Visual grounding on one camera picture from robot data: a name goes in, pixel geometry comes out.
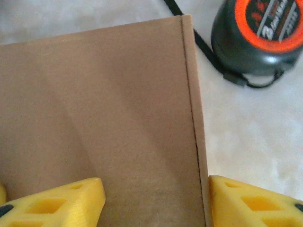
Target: black tape measure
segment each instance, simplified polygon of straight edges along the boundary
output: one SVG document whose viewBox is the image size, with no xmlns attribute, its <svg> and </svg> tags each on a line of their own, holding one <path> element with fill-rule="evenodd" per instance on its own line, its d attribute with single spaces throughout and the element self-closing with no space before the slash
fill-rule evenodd
<svg viewBox="0 0 303 227">
<path fill-rule="evenodd" d="M 164 0 L 174 15 L 182 11 Z M 271 86 L 293 68 L 303 49 L 303 0 L 225 0 L 212 29 L 212 48 L 195 31 L 196 44 L 223 77 L 251 88 Z M 243 73 L 274 75 L 263 85 Z"/>
</svg>

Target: brown cardboard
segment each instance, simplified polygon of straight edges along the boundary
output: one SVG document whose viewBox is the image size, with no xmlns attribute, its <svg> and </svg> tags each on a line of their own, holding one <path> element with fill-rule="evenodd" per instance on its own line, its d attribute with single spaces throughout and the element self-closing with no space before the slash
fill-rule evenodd
<svg viewBox="0 0 303 227">
<path fill-rule="evenodd" d="M 190 16 L 0 47 L 0 180 L 101 177 L 99 225 L 211 226 Z"/>
</svg>

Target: white marble surface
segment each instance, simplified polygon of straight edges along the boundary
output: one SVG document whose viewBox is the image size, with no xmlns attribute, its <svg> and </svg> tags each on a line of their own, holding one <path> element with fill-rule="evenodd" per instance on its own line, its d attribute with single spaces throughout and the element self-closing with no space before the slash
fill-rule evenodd
<svg viewBox="0 0 303 227">
<path fill-rule="evenodd" d="M 177 0 L 210 43 L 222 0 Z M 2 0 L 0 43 L 170 16 L 162 0 Z M 222 79 L 198 51 L 210 174 L 303 200 L 303 57 L 272 88 L 255 91 Z"/>
</svg>

